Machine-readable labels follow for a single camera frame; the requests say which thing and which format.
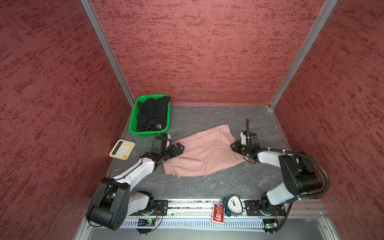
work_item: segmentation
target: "pink garment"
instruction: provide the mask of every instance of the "pink garment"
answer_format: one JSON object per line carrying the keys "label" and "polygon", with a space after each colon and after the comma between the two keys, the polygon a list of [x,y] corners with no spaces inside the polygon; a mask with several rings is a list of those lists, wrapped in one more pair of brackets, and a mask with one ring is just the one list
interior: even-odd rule
{"label": "pink garment", "polygon": [[166,174],[204,176],[245,161],[241,154],[231,149],[235,139],[228,124],[195,133],[177,142],[184,145],[184,153],[163,163]]}

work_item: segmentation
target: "alarm clock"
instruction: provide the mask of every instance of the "alarm clock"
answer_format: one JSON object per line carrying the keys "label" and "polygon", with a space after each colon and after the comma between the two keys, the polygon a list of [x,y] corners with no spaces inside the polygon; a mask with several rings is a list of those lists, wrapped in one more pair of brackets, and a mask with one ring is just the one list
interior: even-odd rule
{"label": "alarm clock", "polygon": [[243,204],[239,196],[233,195],[230,198],[224,198],[223,204],[225,205],[225,214],[230,216],[240,216],[243,213]]}

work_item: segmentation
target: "red packet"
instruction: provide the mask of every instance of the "red packet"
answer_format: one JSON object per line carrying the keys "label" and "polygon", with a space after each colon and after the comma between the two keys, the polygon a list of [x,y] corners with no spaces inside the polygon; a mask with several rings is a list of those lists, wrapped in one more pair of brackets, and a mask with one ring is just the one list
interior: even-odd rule
{"label": "red packet", "polygon": [[214,202],[212,221],[224,224],[224,205],[221,202]]}

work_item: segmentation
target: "red textured wall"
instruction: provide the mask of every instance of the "red textured wall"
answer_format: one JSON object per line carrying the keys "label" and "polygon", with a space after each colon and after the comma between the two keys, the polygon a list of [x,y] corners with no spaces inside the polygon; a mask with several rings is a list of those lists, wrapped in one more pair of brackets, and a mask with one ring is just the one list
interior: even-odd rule
{"label": "red textured wall", "polygon": [[342,239],[384,236],[383,23],[383,1],[339,0],[275,108],[290,146],[329,172]]}
{"label": "red textured wall", "polygon": [[1,239],[73,239],[130,106],[78,0],[0,3]]}
{"label": "red textured wall", "polygon": [[268,105],[324,0],[92,3],[135,98]]}

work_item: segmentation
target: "green plastic basket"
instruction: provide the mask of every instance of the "green plastic basket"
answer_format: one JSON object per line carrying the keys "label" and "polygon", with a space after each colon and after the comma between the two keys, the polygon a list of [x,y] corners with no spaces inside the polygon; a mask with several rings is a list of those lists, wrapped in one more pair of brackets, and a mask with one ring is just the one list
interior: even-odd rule
{"label": "green plastic basket", "polygon": [[145,102],[148,98],[153,98],[153,99],[158,99],[158,98],[162,98],[164,96],[168,96],[166,94],[152,94],[152,95],[143,95],[143,96],[140,96],[136,99],[136,102],[135,102],[135,106],[133,107],[133,111],[132,111],[132,116],[131,116],[131,120],[129,121],[129,131],[132,133],[132,134],[136,134],[136,135],[139,135],[140,137],[151,137],[151,136],[155,136],[155,134],[158,136],[160,135],[161,133],[165,133],[165,131],[168,130],[169,128],[169,110],[170,110],[170,102],[168,103],[168,111],[167,111],[167,125],[164,129],[161,130],[161,133],[160,131],[148,131],[148,132],[136,132],[136,126],[137,126],[137,114],[139,113],[139,107],[137,106],[137,103],[143,103]]}

